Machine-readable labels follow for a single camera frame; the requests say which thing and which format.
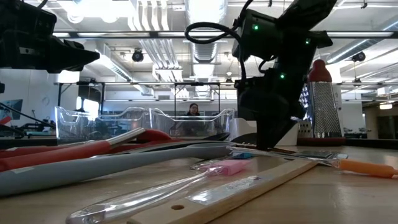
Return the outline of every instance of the clear plastic container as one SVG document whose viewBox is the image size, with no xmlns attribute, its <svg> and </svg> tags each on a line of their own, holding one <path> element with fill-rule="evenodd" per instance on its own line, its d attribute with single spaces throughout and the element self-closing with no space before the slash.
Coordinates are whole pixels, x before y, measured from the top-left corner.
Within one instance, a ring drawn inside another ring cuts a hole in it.
<svg viewBox="0 0 398 224">
<path fill-rule="evenodd" d="M 55 107 L 57 138 L 60 143 L 108 139 L 136 128 L 150 128 L 145 108 L 128 107 L 120 114 L 93 116 Z"/>
<path fill-rule="evenodd" d="M 169 116 L 157 108 L 149 109 L 150 128 L 176 138 L 205 138 L 229 132 L 234 109 L 225 109 L 216 116 Z"/>
</svg>

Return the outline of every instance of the hole in board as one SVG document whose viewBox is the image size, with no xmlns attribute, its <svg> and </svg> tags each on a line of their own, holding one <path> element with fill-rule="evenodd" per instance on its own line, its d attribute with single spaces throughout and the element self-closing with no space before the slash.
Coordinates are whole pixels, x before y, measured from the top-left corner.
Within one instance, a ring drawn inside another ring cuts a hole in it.
<svg viewBox="0 0 398 224">
<path fill-rule="evenodd" d="M 173 205 L 172 206 L 172 210 L 181 210 L 181 209 L 184 209 L 183 205 Z"/>
</svg>

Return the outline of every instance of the laboratory room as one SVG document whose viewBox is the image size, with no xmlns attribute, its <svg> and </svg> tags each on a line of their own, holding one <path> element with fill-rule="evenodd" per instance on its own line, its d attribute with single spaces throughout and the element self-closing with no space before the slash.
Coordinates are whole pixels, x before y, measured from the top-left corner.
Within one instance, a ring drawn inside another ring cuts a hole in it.
<svg viewBox="0 0 398 224">
<path fill-rule="evenodd" d="M 398 2 L 0 0 L 0 224 L 398 223 Z"/>
</svg>

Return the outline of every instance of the wooden table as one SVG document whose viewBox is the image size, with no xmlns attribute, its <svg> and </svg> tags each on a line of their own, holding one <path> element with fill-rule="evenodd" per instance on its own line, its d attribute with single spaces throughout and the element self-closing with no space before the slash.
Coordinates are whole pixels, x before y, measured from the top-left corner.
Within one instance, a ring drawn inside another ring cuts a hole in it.
<svg viewBox="0 0 398 224">
<path fill-rule="evenodd" d="M 289 150 L 320 149 L 282 147 Z M 398 151 L 359 147 L 322 148 L 350 159 L 398 167 Z M 0 199 L 1 224 L 65 223 L 71 212 L 106 198 L 193 174 L 197 159 L 145 166 L 79 184 Z M 204 189 L 270 169 L 283 159 L 259 157 L 232 177 L 215 177 Z M 398 180 L 342 173 L 317 166 L 232 212 L 214 220 L 224 223 L 398 223 Z"/>
</svg>

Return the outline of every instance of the woman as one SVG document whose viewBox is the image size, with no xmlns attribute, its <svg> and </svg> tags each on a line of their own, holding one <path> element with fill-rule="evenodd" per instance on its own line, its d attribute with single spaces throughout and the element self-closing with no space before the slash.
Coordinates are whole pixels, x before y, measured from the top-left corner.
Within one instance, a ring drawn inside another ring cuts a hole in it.
<svg viewBox="0 0 398 224">
<path fill-rule="evenodd" d="M 199 106 L 196 103 L 189 105 L 189 111 L 186 116 L 200 116 Z M 199 118 L 184 118 L 184 120 L 199 120 Z M 200 131 L 202 125 L 198 121 L 183 121 L 184 135 L 196 136 L 197 131 Z"/>
</svg>

